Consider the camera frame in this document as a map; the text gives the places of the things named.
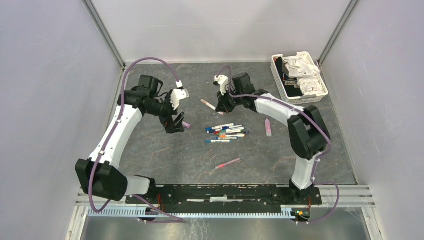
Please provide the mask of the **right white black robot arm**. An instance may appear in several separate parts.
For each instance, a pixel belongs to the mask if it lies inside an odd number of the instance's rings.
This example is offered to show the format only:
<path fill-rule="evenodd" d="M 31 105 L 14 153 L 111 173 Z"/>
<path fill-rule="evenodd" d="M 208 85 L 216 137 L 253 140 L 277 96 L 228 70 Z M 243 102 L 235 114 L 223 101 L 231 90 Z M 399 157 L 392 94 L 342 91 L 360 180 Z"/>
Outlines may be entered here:
<path fill-rule="evenodd" d="M 313 105 L 296 106 L 264 89 L 255 89 L 247 73 L 233 78 L 216 75 L 213 84 L 219 87 L 217 112 L 231 113 L 235 107 L 243 106 L 287 127 L 290 145 L 296 154 L 288 196 L 295 204 L 306 201 L 314 190 L 318 162 L 331 148 L 331 137 L 320 111 Z"/>

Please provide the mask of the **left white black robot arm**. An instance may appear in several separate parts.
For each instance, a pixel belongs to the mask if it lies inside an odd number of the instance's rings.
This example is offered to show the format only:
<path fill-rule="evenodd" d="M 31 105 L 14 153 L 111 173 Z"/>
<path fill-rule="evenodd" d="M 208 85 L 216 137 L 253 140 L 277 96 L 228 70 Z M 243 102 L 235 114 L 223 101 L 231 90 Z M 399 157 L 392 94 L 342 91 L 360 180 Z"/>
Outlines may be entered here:
<path fill-rule="evenodd" d="M 181 81 L 165 92 L 163 82 L 156 77 L 141 75 L 138 85 L 124 90 L 117 101 L 114 117 L 103 138 L 89 155 L 79 159 L 75 171 L 84 193 L 112 201 L 137 195 L 145 204 L 157 198 L 155 181 L 145 176 L 125 176 L 119 171 L 128 140 L 145 115 L 156 116 L 168 134 L 184 131 L 185 114 L 178 113 L 180 102 L 189 97 Z"/>

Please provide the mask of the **purple highlighter cap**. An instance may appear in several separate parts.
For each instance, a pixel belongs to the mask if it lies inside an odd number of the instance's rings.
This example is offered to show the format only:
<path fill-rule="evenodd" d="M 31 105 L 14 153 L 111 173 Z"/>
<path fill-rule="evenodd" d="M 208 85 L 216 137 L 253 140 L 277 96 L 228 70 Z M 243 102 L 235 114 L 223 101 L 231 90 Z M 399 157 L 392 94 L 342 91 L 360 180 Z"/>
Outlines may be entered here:
<path fill-rule="evenodd" d="M 187 122 L 185 122 L 185 121 L 183 121 L 183 122 L 182 122 L 182 125 L 183 125 L 183 127 L 184 127 L 184 128 L 186 128 L 186 129 L 190 129 L 190 128 L 192 127 L 189 123 L 187 123 Z"/>

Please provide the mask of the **pink highlighter pen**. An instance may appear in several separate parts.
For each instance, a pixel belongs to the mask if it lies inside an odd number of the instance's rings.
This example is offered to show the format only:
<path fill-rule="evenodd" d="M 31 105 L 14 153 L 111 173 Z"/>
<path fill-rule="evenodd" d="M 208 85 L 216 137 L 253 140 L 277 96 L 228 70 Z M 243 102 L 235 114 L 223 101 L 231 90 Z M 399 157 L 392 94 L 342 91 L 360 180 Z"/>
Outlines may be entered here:
<path fill-rule="evenodd" d="M 271 137 L 272 136 L 272 128 L 271 128 L 270 120 L 268 118 L 266 118 L 265 121 L 264 121 L 264 124 L 265 124 L 266 136 Z"/>

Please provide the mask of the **blue cap marker front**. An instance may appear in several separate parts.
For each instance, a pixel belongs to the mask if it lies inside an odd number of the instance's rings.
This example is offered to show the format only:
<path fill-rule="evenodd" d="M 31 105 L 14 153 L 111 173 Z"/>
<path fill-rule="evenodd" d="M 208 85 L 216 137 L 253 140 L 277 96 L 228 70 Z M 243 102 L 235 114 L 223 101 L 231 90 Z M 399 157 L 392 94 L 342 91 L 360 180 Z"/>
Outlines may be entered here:
<path fill-rule="evenodd" d="M 205 143 L 230 143 L 231 139 L 206 139 Z"/>

